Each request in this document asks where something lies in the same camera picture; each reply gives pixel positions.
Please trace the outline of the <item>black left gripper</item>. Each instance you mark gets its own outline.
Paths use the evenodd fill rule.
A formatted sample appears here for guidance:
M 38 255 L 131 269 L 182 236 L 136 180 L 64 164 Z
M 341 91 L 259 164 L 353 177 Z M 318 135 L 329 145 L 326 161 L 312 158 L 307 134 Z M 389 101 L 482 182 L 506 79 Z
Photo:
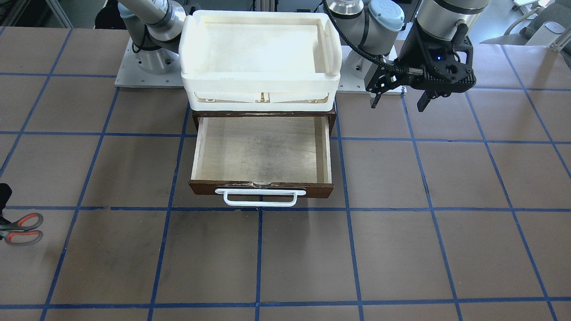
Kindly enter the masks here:
M 366 76 L 371 108 L 377 107 L 386 91 L 406 85 L 426 90 L 417 103 L 418 111 L 423 112 L 434 95 L 463 93 L 476 84 L 472 62 L 467 24 L 454 23 L 453 35 L 446 40 L 430 35 L 414 22 L 397 59 L 376 65 L 374 73 Z

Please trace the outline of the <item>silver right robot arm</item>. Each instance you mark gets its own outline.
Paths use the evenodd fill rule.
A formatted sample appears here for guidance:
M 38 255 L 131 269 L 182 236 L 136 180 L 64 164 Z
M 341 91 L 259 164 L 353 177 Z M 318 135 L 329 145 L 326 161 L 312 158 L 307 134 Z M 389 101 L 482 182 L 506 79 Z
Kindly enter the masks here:
M 126 30 L 1 29 L 1 183 L 10 210 L 166 211 L 173 206 L 187 100 L 179 89 L 121 89 L 172 49 L 136 16 Z

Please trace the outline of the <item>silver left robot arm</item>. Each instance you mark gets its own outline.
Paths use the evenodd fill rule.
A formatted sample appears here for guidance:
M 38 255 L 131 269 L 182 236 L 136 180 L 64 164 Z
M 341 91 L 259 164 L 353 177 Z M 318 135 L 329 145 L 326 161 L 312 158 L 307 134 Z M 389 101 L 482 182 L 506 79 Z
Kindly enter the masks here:
M 349 66 L 359 70 L 371 96 L 399 86 L 422 90 L 419 112 L 439 97 L 465 93 L 476 84 L 469 31 L 487 0 L 419 0 L 399 55 L 388 59 L 406 12 L 393 0 L 324 0 L 323 10 L 340 38 L 351 47 Z

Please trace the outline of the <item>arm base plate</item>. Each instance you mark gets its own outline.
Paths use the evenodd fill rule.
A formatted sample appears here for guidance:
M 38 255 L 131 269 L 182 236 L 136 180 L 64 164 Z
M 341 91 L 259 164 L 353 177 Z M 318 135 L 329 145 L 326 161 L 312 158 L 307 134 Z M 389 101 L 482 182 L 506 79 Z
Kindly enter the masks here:
M 116 87 L 132 89 L 183 89 L 180 75 L 179 55 L 168 49 L 154 51 L 136 49 L 129 39 L 120 69 L 116 76 Z
M 343 45 L 339 94 L 370 94 L 366 90 L 368 74 L 373 74 L 377 66 L 355 53 L 348 45 Z

